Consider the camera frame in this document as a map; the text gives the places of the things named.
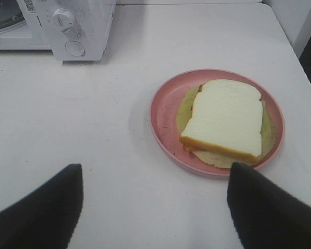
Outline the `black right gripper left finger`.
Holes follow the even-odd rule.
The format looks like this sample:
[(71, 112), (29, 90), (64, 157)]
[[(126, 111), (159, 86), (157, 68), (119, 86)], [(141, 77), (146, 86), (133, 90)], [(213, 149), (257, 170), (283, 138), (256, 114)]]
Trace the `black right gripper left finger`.
[(0, 248), (67, 248), (82, 210), (82, 166), (70, 164), (0, 211)]

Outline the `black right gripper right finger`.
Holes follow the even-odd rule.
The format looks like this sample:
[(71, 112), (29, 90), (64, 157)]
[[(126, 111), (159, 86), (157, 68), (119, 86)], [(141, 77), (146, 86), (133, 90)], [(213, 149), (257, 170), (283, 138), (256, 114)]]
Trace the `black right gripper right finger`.
[(311, 248), (311, 207), (251, 166), (232, 164), (227, 203), (244, 248)]

